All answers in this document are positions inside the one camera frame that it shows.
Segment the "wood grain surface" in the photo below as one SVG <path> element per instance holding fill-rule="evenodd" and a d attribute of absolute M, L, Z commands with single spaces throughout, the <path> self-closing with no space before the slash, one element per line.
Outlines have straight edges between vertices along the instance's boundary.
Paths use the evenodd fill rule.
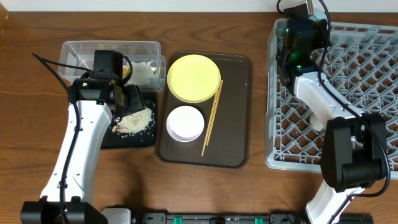
<path fill-rule="evenodd" d="M 31 56 L 57 60 L 68 40 L 155 40 L 169 58 L 177 50 L 243 54 L 254 65 L 250 156 L 241 169 L 161 162 L 154 148 L 103 150 L 94 206 L 138 211 L 267 213 L 302 210 L 320 174 L 271 170 L 264 163 L 266 40 L 276 13 L 11 13 L 0 41 L 0 223 L 20 223 L 26 200 L 38 200 L 67 126 L 67 96 Z M 398 26 L 398 14 L 332 14 L 333 21 Z M 376 191 L 377 183 L 367 192 Z M 397 223 L 398 181 L 378 198 L 356 198 L 346 212 Z"/>

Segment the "wooden chopstick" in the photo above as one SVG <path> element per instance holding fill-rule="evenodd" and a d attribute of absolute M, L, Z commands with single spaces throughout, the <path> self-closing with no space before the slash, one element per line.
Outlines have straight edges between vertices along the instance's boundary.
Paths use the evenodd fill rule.
<path fill-rule="evenodd" d="M 218 107 L 218 100 L 220 99 L 221 88 L 222 88 L 222 87 L 223 87 L 223 81 L 221 81 L 221 83 L 220 83 L 220 88 L 218 89 L 218 95 L 217 95 L 216 106 L 215 106 L 215 108 L 214 108 L 213 116 L 211 117 L 211 120 L 210 120 L 210 132 L 209 132 L 209 135 L 207 136 L 207 143 L 206 143 L 206 146 L 209 145 L 210 136 L 211 136 L 211 131 L 213 130 L 214 119 L 216 118 L 216 112 L 217 112 L 217 107 Z"/>
<path fill-rule="evenodd" d="M 221 93 L 221 87 L 222 87 L 222 85 L 223 85 L 223 80 L 221 81 L 220 86 L 218 87 L 218 90 L 217 90 L 216 95 L 215 95 L 215 97 L 214 97 L 213 106 L 211 107 L 211 113 L 210 113 L 210 118 L 209 118 L 209 124 L 208 124 L 208 126 L 207 126 L 206 136 L 205 136 L 205 142 L 204 142 L 204 144 L 203 144 L 203 149 L 202 149 L 202 151 L 201 151 L 201 156 L 204 155 L 206 145 L 208 145 L 208 138 L 210 137 L 210 136 L 209 136 L 209 133 L 211 133 L 211 128 L 213 128 L 213 123 L 211 123 L 211 121 L 214 121 L 215 110 L 217 110 L 218 98 L 219 98 L 220 93 Z"/>

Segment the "black cutting board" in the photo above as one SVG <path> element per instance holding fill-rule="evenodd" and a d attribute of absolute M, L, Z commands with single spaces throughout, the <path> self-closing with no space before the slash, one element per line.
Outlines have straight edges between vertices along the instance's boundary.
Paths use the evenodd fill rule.
<path fill-rule="evenodd" d="M 201 152 L 214 96 L 202 103 L 186 103 L 173 96 L 166 85 L 163 119 L 159 125 L 159 138 L 155 145 L 156 154 L 167 162 L 227 168 L 241 167 L 246 162 L 249 152 L 252 63 L 242 55 L 178 51 L 170 58 L 169 68 L 178 58 L 190 54 L 199 54 L 212 59 L 221 72 L 221 79 L 224 80 L 210 143 L 202 157 Z M 165 125 L 170 112 L 184 105 L 194 106 L 205 119 L 202 134 L 191 142 L 176 141 L 168 134 Z"/>
<path fill-rule="evenodd" d="M 143 131 L 130 136 L 128 134 L 112 132 L 115 125 L 114 119 L 105 132 L 102 141 L 102 149 L 115 149 L 126 147 L 147 147 L 155 144 L 156 141 L 156 126 L 157 126 L 157 103 L 156 96 L 151 92 L 141 92 L 145 105 L 152 110 L 152 121 L 149 122 L 148 127 Z"/>

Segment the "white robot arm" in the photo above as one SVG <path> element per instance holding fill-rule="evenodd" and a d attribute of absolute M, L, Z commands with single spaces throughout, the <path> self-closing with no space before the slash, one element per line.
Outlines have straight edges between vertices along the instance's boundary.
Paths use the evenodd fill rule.
<path fill-rule="evenodd" d="M 324 73 L 321 74 L 321 77 L 322 80 L 327 80 Z M 329 82 L 325 82 L 325 85 L 335 96 L 357 114 L 361 115 L 363 113 L 363 110 L 353 106 Z M 313 114 L 310 117 L 310 122 L 317 131 L 321 131 L 325 128 L 328 120 L 337 117 L 346 119 L 354 118 L 354 115 L 344 110 L 344 108 L 321 86 L 318 79 L 318 72 L 308 72 L 296 77 L 294 94 L 311 108 Z"/>
<path fill-rule="evenodd" d="M 80 197 L 82 202 L 93 204 L 93 183 L 100 147 L 106 129 L 111 124 L 112 113 L 109 106 L 99 105 L 94 100 L 79 100 L 80 132 L 76 140 L 67 173 L 65 201 Z M 59 202 L 61 173 L 75 132 L 76 116 L 73 105 L 69 106 L 68 127 L 63 139 L 60 154 L 51 178 L 40 198 L 48 202 Z"/>
<path fill-rule="evenodd" d="M 322 73 L 321 76 L 323 80 L 326 80 L 326 75 L 324 73 Z M 334 89 L 329 82 L 325 82 L 325 85 L 335 94 L 335 96 L 349 105 L 352 110 L 358 114 L 362 114 L 363 111 L 361 109 L 349 103 L 349 101 Z M 310 122 L 317 131 L 325 128 L 327 122 L 331 119 L 337 117 L 346 119 L 354 118 L 351 113 L 345 111 L 343 107 L 320 85 L 318 72 L 304 73 L 303 75 L 296 77 L 294 93 L 298 99 L 302 100 L 313 111 L 313 114 L 310 117 Z M 330 187 L 325 181 L 323 181 L 316 196 L 307 203 L 307 206 L 305 207 L 310 223 L 327 224 L 332 215 L 334 215 L 339 207 L 345 202 L 349 194 L 359 194 L 363 190 L 364 189 L 362 187 L 355 187 L 352 189 L 346 189 L 344 192 L 337 193 L 333 187 Z M 333 219 L 333 223 L 338 223 L 340 214 L 341 212 Z"/>

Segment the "black cable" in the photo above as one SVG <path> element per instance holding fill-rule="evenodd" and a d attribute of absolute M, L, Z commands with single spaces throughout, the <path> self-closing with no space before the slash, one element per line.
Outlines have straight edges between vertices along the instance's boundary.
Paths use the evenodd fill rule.
<path fill-rule="evenodd" d="M 45 58 L 42 58 L 42 57 L 40 57 L 43 61 L 45 61 L 45 62 L 47 62 L 47 63 L 51 63 L 51 64 L 54 64 L 54 65 L 58 65 L 58 66 L 62 66 L 62 67 L 67 67 L 67 68 L 74 68 L 74 69 L 80 69 L 80 70 L 85 70 L 85 71 L 91 71 L 90 69 L 88 69 L 88 68 L 83 68 L 83 67 L 79 67 L 79 66 L 73 66 L 73 65 L 65 65 L 65 64 L 62 64 L 62 63 L 58 63 L 58 62 L 54 62 L 54 61 L 51 61 L 51 60 L 49 60 L 49 59 L 45 59 Z"/>
<path fill-rule="evenodd" d="M 293 50 L 293 49 L 288 49 L 288 50 L 286 51 L 286 53 L 285 53 L 285 55 L 284 55 L 284 57 L 283 57 L 283 59 L 282 59 L 282 66 L 281 66 L 282 71 L 284 71 L 285 64 L 286 64 L 286 61 L 287 61 L 287 57 L 288 57 L 290 54 L 292 54 L 292 53 L 294 53 L 294 50 Z"/>
<path fill-rule="evenodd" d="M 280 3 L 280 1 L 281 1 L 281 0 L 278 0 L 278 2 L 276 3 L 276 10 L 278 10 L 279 14 L 285 15 L 285 13 L 279 9 L 279 3 Z"/>
<path fill-rule="evenodd" d="M 343 103 L 337 96 L 335 96 L 325 85 L 325 81 L 322 80 L 321 72 L 322 72 L 323 62 L 325 61 L 326 53 L 328 50 L 328 40 L 330 39 L 330 32 L 331 32 L 331 22 L 330 22 L 330 14 L 329 14 L 329 11 L 328 11 L 325 3 L 323 2 L 323 0 L 319 0 L 319 2 L 321 3 L 322 7 L 324 8 L 326 18 L 328 20 L 328 33 L 327 33 L 327 39 L 326 39 L 326 46 L 323 49 L 323 54 L 321 57 L 321 61 L 319 64 L 319 71 L 318 71 L 318 79 L 320 81 L 320 84 L 330 96 L 332 96 L 345 110 L 347 110 L 352 115 L 354 115 L 355 118 L 357 118 L 362 123 L 362 125 L 370 132 L 373 140 L 376 140 L 377 144 L 379 145 L 379 150 L 381 151 L 381 154 L 383 155 L 382 163 L 383 163 L 383 165 L 385 165 L 385 167 L 387 169 L 386 181 L 381 190 L 379 190 L 376 193 L 372 193 L 372 194 L 350 194 L 350 195 L 347 195 L 346 200 L 343 202 L 343 204 L 341 204 L 341 206 L 338 208 L 338 210 L 335 212 L 335 214 L 330 218 L 329 223 L 332 223 L 333 220 L 335 219 L 335 217 L 337 217 L 337 215 L 343 211 L 343 209 L 345 208 L 347 203 L 350 202 L 353 197 L 377 197 L 377 196 L 382 195 L 387 190 L 387 188 L 390 184 L 391 173 L 390 173 L 390 166 L 389 166 L 389 161 L 388 161 L 388 157 L 387 157 L 387 152 L 384 150 L 383 144 L 382 144 L 379 136 L 374 132 L 374 130 L 370 127 L 370 125 L 368 125 L 368 123 L 364 119 L 362 119 L 362 117 L 360 117 L 360 115 L 358 115 L 347 104 Z"/>
<path fill-rule="evenodd" d="M 65 181 L 66 181 L 66 176 L 67 176 L 67 172 L 68 172 L 70 159 L 71 159 L 72 153 L 73 153 L 73 148 L 75 147 L 77 136 L 79 135 L 79 131 L 80 131 L 80 115 L 79 115 L 79 109 L 78 109 L 77 104 L 76 104 L 76 100 L 72 98 L 72 96 L 70 94 L 70 91 L 69 91 L 69 88 L 67 87 L 65 82 L 63 82 L 62 79 L 58 76 L 58 74 L 55 72 L 55 70 L 52 69 L 52 67 L 50 67 L 50 65 L 48 65 L 46 62 L 54 63 L 54 64 L 59 65 L 59 66 L 77 68 L 77 69 L 83 69 L 83 70 L 86 70 L 86 68 L 80 68 L 80 67 L 76 67 L 76 66 L 64 65 L 64 64 L 61 64 L 61 63 L 53 62 L 53 61 L 50 61 L 50 60 L 42 58 L 41 56 L 39 56 L 35 52 L 32 52 L 32 55 L 35 58 L 37 58 L 48 70 L 50 70 L 50 72 L 54 75 L 54 77 L 61 83 L 62 87 L 65 89 L 65 91 L 66 91 L 66 93 L 68 95 L 68 98 L 69 98 L 71 104 L 73 105 L 73 108 L 75 109 L 75 114 L 76 114 L 75 133 L 73 134 L 73 138 L 72 138 L 72 141 L 70 143 L 70 148 L 69 148 L 69 151 L 68 151 L 67 158 L 65 159 L 65 164 L 63 166 L 62 175 L 61 175 L 61 181 L 60 181 L 60 212 L 61 212 L 62 223 L 63 224 L 67 224 L 68 223 L 68 219 L 67 219 L 67 215 L 65 213 Z"/>
<path fill-rule="evenodd" d="M 123 84 L 126 84 L 126 83 L 130 80 L 131 75 L 132 75 L 132 65 L 131 65 L 131 62 L 130 62 L 129 57 L 127 57 L 127 56 L 124 55 L 123 58 L 126 59 L 127 63 L 128 63 L 129 66 L 130 66 L 130 71 L 129 71 L 129 73 L 126 75 L 126 77 L 123 78 Z"/>
<path fill-rule="evenodd" d="M 288 214 L 286 214 L 286 217 L 287 217 L 287 219 L 289 220 L 289 222 L 290 222 L 291 224 L 294 224 L 294 222 L 290 219 L 290 217 L 289 217 Z"/>

